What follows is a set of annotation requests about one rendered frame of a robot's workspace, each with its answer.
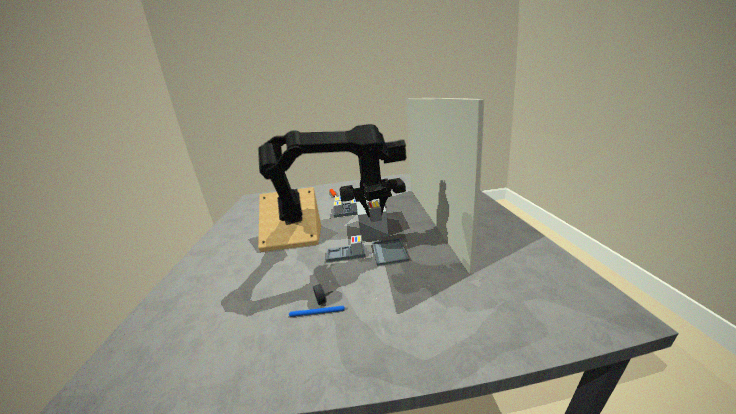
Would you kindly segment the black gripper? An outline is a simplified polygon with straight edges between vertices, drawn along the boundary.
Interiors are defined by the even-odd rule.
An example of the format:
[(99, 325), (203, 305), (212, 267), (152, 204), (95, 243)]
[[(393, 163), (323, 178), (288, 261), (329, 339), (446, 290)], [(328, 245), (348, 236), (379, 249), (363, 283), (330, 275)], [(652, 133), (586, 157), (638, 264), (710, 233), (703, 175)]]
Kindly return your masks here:
[[(376, 178), (376, 175), (378, 175), (379, 179), (381, 179), (380, 165), (377, 167), (373, 167), (373, 168), (360, 168), (360, 176), (363, 176), (363, 177), (366, 176), (366, 178), (372, 179), (372, 178)], [(381, 214), (383, 213), (384, 206), (385, 206), (387, 199), (392, 196), (391, 189), (394, 193), (406, 192), (405, 183), (400, 178), (389, 179), (388, 181), (389, 181), (390, 191), (387, 191), (387, 193), (383, 193), (383, 198), (379, 199), (379, 204), (381, 206)], [(340, 197), (341, 197), (342, 202), (351, 201), (355, 198), (355, 201), (360, 202), (362, 204), (368, 217), (370, 217), (366, 198), (364, 196), (364, 193), (361, 193), (360, 188), (353, 188), (352, 185), (341, 186), (340, 187)]]

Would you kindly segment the blue rod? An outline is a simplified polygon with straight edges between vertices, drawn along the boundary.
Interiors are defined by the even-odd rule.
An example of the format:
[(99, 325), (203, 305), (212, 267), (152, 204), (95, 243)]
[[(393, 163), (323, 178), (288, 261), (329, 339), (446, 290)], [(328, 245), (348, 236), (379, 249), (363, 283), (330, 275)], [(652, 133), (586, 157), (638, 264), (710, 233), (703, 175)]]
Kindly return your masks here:
[(341, 305), (341, 306), (304, 310), (304, 311), (291, 311), (289, 312), (289, 316), (293, 317), (293, 316), (300, 316), (300, 315), (314, 315), (314, 314), (337, 312), (337, 311), (343, 311), (343, 310), (344, 310), (344, 306)]

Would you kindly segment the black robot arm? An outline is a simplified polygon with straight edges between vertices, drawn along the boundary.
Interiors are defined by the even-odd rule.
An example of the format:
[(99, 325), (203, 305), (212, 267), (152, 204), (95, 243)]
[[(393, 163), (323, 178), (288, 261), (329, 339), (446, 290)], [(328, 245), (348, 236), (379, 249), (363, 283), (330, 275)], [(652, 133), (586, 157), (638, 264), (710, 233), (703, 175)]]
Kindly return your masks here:
[[(281, 146), (287, 150), (282, 154)], [(358, 156), (360, 168), (373, 168), (385, 163), (406, 160), (405, 140), (385, 142), (375, 125), (356, 126), (341, 132), (299, 132), (291, 130), (285, 135), (273, 136), (259, 146), (259, 172), (271, 182), (279, 197), (279, 220), (286, 225), (302, 221), (300, 192), (291, 189), (285, 171), (303, 154), (348, 151)], [(361, 176), (360, 190), (367, 201), (382, 199), (390, 191), (388, 179), (368, 179)], [(301, 220), (300, 220), (301, 219)]]

